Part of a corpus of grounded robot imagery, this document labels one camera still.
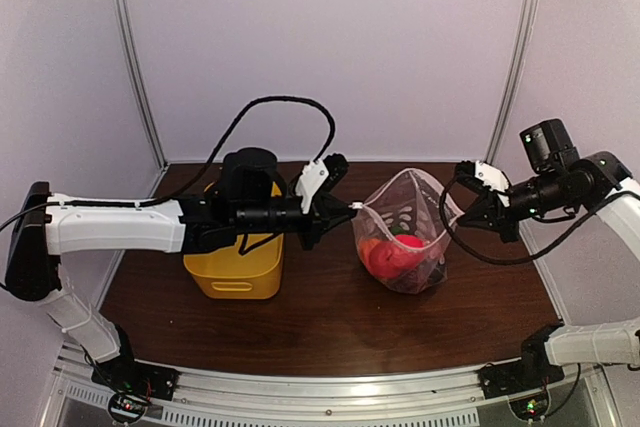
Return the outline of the purple toy eggplant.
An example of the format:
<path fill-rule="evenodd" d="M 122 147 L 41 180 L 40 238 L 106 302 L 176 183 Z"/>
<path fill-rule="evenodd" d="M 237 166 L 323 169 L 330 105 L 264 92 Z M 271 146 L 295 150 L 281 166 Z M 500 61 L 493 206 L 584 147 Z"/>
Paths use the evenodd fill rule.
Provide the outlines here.
<path fill-rule="evenodd" d="M 401 293 L 418 294 L 446 279 L 446 261 L 440 258 L 425 261 L 402 275 L 399 282 Z"/>

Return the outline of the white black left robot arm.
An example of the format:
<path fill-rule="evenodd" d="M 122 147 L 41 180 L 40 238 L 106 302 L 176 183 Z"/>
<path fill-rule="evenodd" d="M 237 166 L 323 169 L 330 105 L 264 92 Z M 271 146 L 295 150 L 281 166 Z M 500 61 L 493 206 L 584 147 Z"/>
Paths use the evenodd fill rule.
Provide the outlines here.
<path fill-rule="evenodd" d="M 59 276 L 64 253 L 93 250 L 150 250 L 184 255 L 210 254 L 248 238 L 265 241 L 295 233 L 310 250 L 327 232 L 356 215 L 331 191 L 349 165 L 341 154 L 312 160 L 289 188 L 277 171 L 276 156 L 243 148 L 225 156 L 220 176 L 201 196 L 172 194 L 138 201 L 79 199 L 53 194 L 34 183 L 12 226 L 5 289 L 46 309 L 61 330 L 83 347 L 97 372 L 123 391 L 144 380 L 128 336 L 94 310 Z"/>

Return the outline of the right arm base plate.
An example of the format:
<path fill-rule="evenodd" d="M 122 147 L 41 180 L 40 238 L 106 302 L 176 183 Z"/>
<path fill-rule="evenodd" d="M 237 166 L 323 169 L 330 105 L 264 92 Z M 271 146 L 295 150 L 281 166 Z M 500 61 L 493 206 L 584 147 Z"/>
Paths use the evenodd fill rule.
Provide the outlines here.
<path fill-rule="evenodd" d="M 565 377 L 561 367 L 549 366 L 531 370 L 521 360 L 486 364 L 477 371 L 477 375 L 485 399 L 539 390 Z"/>

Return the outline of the clear zip top bag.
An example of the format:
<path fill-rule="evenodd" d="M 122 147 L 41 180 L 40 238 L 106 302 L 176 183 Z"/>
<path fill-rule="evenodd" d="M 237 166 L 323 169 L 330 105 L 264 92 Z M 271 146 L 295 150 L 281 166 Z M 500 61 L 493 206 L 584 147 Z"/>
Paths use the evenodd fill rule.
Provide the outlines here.
<path fill-rule="evenodd" d="M 359 206 L 352 227 L 358 257 L 367 272 L 391 291 L 419 294 L 447 279 L 448 229 L 462 210 L 431 174 L 405 168 Z"/>

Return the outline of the red toy apple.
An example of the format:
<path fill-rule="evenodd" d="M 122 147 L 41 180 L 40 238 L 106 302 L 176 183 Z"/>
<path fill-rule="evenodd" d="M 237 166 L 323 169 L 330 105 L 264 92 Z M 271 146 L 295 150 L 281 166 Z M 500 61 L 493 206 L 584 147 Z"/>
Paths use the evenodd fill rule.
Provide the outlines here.
<path fill-rule="evenodd" d="M 409 234 L 396 235 L 394 242 L 403 250 L 410 253 L 422 253 L 425 243 L 419 237 Z"/>
<path fill-rule="evenodd" d="M 393 280 L 414 269 L 422 262 L 421 256 L 400 248 L 393 242 L 380 242 L 368 256 L 368 270 L 381 280 Z"/>

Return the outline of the orange toy orange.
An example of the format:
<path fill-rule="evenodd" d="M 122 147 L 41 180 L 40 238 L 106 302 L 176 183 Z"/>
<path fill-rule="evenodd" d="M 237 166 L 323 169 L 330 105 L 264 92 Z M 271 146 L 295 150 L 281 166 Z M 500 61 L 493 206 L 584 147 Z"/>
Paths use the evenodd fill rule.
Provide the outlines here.
<path fill-rule="evenodd" d="M 364 239 L 358 244 L 358 253 L 361 261 L 367 265 L 371 251 L 381 242 L 380 239 Z"/>

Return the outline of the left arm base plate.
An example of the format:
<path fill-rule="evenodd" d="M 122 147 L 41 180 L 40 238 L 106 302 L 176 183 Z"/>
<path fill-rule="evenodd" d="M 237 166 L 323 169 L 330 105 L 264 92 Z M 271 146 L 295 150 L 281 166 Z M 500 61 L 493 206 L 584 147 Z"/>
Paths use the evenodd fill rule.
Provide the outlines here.
<path fill-rule="evenodd" d="M 170 401 L 179 379 L 176 369 L 117 357 L 92 366 L 91 380 L 114 392 Z"/>

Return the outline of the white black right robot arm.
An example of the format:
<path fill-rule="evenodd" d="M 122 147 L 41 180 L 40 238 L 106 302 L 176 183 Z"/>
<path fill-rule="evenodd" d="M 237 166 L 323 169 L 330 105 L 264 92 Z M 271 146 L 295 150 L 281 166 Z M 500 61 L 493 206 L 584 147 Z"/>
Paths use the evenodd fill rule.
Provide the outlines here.
<path fill-rule="evenodd" d="M 547 247 L 518 260 L 490 258 L 469 246 L 465 252 L 495 266 L 525 264 L 549 254 L 593 217 L 633 254 L 639 252 L 639 183 L 615 155 L 601 151 L 580 156 L 559 119 L 542 121 L 519 137 L 534 172 L 526 181 L 512 184 L 503 171 L 481 161 L 456 165 L 452 181 L 476 195 L 457 225 L 494 232 L 504 242 L 517 240 L 522 221 L 547 224 L 547 213 L 556 210 L 563 212 L 560 221 L 571 225 Z M 523 342 L 512 377 L 519 387 L 530 389 L 554 369 L 582 363 L 637 369 L 639 320 L 545 327 Z"/>

